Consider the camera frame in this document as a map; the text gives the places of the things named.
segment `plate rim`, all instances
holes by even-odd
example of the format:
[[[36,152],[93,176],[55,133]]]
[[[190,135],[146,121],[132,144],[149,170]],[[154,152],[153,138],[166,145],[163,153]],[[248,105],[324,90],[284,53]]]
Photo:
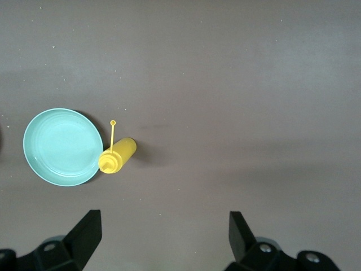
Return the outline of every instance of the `plate rim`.
[[[31,165],[31,163],[29,162],[29,159],[27,157],[27,153],[25,151],[25,138],[27,137],[27,132],[28,132],[28,129],[29,127],[31,126],[31,124],[33,123],[33,121],[35,119],[37,119],[38,117],[40,117],[41,115],[43,115],[44,113],[48,113],[50,111],[67,111],[67,112],[71,112],[71,113],[75,113],[76,115],[78,116],[81,116],[83,119],[85,119],[93,128],[94,130],[96,131],[96,134],[98,135],[97,137],[99,137],[99,142],[100,142],[100,145],[102,146],[102,151],[104,149],[104,146],[103,146],[103,141],[102,141],[102,137],[100,136],[100,133],[98,131],[98,129],[96,128],[96,126],[85,116],[83,115],[82,113],[79,113],[78,111],[75,111],[75,110],[72,110],[72,109],[68,109],[68,108],[51,108],[51,109],[48,109],[48,110],[45,110],[45,111],[42,111],[40,112],[39,114],[37,114],[35,117],[32,118],[32,120],[29,122],[29,124],[27,125],[27,128],[25,129],[25,132],[24,132],[24,136],[23,136],[23,152],[24,152],[24,156],[28,162],[28,165],[30,166],[30,168],[32,169],[32,171],[37,175],[39,176],[40,178],[42,178],[43,180],[45,180],[46,182],[48,183],[51,183],[53,185],[57,185],[57,186],[77,186],[77,185],[81,185],[87,181],[89,181],[91,178],[94,177],[94,175],[98,172],[99,168],[97,168],[94,173],[89,177],[87,178],[86,180],[84,181],[81,181],[81,182],[78,182],[76,184],[70,184],[70,185],[61,185],[59,183],[54,183],[50,180],[47,180],[45,179],[43,176],[41,176]]]

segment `yellow squeeze bottle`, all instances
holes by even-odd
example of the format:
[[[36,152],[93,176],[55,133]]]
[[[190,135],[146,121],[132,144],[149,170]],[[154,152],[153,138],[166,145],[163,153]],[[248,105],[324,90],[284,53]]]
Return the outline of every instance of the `yellow squeeze bottle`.
[[[108,174],[118,172],[137,149],[137,144],[130,137],[123,138],[113,145],[115,124],[115,120],[112,120],[111,146],[102,152],[98,161],[100,171]]]

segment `plate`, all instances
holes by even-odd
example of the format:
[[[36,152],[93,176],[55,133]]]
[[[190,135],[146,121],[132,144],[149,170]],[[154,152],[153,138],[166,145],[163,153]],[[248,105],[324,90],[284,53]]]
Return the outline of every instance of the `plate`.
[[[88,181],[98,171],[103,142],[84,115],[54,108],[29,123],[23,148],[28,164],[45,181],[74,186]]]

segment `plastic plate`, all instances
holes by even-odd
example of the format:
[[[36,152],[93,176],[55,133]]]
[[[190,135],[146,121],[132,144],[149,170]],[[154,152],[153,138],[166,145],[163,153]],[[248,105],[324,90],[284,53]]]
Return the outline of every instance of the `plastic plate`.
[[[103,143],[98,130],[85,116],[54,108],[29,123],[23,148],[30,167],[45,181],[74,186],[88,181],[98,171]]]

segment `screw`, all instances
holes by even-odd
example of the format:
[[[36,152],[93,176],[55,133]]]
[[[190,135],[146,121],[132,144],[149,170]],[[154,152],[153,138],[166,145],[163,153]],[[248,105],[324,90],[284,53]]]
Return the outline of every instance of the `screw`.
[[[313,253],[307,253],[306,258],[308,259],[308,261],[311,261],[312,263],[317,264],[320,262],[320,259],[317,257],[317,255],[315,255]]]
[[[272,251],[271,247],[267,244],[261,244],[259,248],[265,253],[269,253]]]
[[[44,251],[53,250],[55,248],[55,244],[48,244],[45,246]]]

